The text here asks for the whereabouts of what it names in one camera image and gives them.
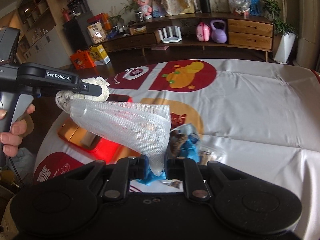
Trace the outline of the person left hand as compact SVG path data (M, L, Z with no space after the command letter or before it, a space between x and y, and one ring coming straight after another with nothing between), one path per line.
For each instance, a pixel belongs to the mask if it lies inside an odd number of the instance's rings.
M34 129L31 114L35 111L35 106L31 104L26 112L20 116L11 126L9 132L1 133L1 143L3 153L8 157L14 157L18 153L18 147L22 139L28 136Z

